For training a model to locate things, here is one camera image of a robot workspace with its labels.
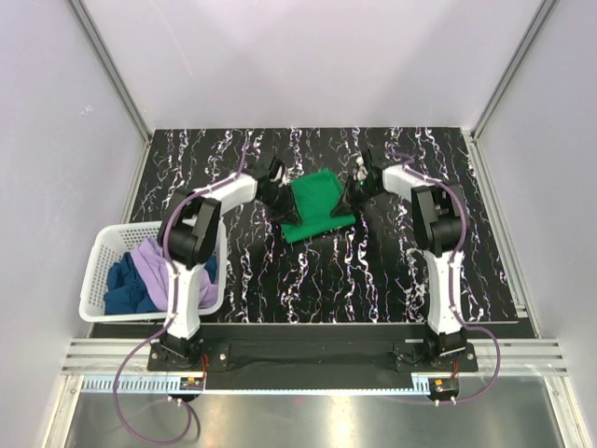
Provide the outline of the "green t shirt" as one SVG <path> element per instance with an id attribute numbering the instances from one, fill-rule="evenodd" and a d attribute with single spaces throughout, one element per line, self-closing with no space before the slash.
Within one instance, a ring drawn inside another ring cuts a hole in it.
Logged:
<path id="1" fill-rule="evenodd" d="M 302 222 L 300 225 L 281 225 L 286 242 L 293 244 L 355 223 L 352 212 L 338 217 L 330 215 L 341 197 L 342 186 L 337 175 L 329 169 L 299 177 L 290 183 L 290 187 Z"/>

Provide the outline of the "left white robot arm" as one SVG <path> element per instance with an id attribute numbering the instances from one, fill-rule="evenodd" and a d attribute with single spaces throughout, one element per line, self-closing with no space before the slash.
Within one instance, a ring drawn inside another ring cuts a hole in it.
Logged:
<path id="1" fill-rule="evenodd" d="M 228 243 L 222 216 L 238 206 L 259 201 L 279 224 L 301 223 L 295 195 L 285 180 L 285 164 L 265 156 L 232 175 L 201 189 L 174 192 L 162 219 L 158 243 L 168 272 L 166 321 L 153 348 L 168 354 L 183 370 L 204 360 L 201 355 L 201 316 L 215 311 L 223 301 Z M 216 255 L 218 267 L 216 304 L 200 309 L 201 272 Z"/>

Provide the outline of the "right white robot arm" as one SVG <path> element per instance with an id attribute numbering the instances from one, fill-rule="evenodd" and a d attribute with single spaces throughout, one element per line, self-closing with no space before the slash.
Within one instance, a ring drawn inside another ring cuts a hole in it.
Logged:
<path id="1" fill-rule="evenodd" d="M 362 149 L 353 173 L 330 212 L 332 217 L 355 214 L 372 198 L 386 192 L 410 203 L 414 239 L 427 263 L 429 311 L 421 354 L 444 370 L 466 349 L 461 305 L 461 268 L 468 220 L 460 186 L 415 171 L 404 153 L 388 156 L 381 148 Z"/>

